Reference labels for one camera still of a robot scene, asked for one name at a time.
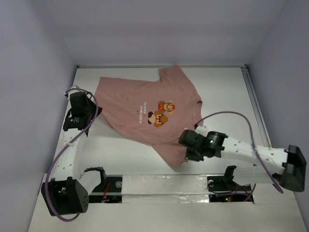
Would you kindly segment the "pink printed t-shirt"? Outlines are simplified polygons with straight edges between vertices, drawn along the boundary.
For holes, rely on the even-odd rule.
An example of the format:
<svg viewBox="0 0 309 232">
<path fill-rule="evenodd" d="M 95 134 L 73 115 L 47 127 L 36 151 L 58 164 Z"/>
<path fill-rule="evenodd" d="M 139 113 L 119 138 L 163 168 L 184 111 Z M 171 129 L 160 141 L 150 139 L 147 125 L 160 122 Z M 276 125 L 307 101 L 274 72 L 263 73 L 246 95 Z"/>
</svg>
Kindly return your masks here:
<svg viewBox="0 0 309 232">
<path fill-rule="evenodd" d="M 201 120 L 202 99 L 178 65 L 159 69 L 157 81 L 101 77 L 95 97 L 108 125 L 153 149 L 170 166 L 186 162 L 178 143 Z"/>
</svg>

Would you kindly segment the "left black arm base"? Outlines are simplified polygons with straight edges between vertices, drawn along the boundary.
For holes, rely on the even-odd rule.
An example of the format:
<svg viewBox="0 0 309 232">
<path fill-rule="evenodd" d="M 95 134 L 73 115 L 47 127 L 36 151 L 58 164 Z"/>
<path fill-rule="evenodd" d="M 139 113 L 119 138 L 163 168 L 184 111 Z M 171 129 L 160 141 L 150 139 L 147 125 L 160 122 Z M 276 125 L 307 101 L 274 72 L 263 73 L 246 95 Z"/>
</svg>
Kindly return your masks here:
<svg viewBox="0 0 309 232">
<path fill-rule="evenodd" d="M 105 186 L 97 186 L 89 195 L 90 203 L 121 203 L 122 175 L 108 175 Z"/>
</svg>

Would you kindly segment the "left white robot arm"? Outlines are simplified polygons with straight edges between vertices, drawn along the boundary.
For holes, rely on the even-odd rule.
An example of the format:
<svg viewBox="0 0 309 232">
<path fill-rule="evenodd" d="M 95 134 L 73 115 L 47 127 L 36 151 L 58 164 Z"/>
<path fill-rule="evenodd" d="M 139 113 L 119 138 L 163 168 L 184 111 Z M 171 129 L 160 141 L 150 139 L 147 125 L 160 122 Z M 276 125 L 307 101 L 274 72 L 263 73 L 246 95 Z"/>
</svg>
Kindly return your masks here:
<svg viewBox="0 0 309 232">
<path fill-rule="evenodd" d="M 69 222 L 65 215 L 76 219 L 88 210 L 93 190 L 106 188 L 103 167 L 81 169 L 82 149 L 88 138 L 90 124 L 101 108 L 88 97 L 70 99 L 71 108 L 64 119 L 63 145 L 48 170 L 41 193 L 50 215 Z"/>
</svg>

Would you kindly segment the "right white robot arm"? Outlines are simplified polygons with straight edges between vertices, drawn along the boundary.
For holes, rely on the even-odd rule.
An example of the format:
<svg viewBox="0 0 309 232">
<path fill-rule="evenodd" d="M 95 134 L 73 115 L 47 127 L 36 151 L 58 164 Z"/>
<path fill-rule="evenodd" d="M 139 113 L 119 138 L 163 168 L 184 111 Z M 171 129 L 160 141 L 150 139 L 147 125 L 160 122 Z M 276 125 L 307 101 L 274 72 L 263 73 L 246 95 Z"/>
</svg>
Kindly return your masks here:
<svg viewBox="0 0 309 232">
<path fill-rule="evenodd" d="M 256 146 L 238 141 L 224 133 L 210 131 L 207 135 L 185 130 L 178 143 L 186 147 L 186 158 L 203 161 L 207 158 L 240 160 L 264 168 L 266 175 L 280 187 L 294 191 L 305 190 L 307 161 L 301 149 L 289 145 L 287 149 Z"/>
</svg>

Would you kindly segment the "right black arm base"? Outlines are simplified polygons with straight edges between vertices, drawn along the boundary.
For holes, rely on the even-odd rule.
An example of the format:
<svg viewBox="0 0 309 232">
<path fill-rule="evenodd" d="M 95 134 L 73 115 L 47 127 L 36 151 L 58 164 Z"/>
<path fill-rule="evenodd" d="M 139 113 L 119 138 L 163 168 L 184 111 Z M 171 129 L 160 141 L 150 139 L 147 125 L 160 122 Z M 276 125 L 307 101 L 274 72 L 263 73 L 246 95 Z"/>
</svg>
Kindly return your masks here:
<svg viewBox="0 0 309 232">
<path fill-rule="evenodd" d="M 234 182 L 235 169 L 235 165 L 228 166 L 223 175 L 207 177 L 210 203 L 254 202 L 251 185 L 242 186 Z"/>
</svg>

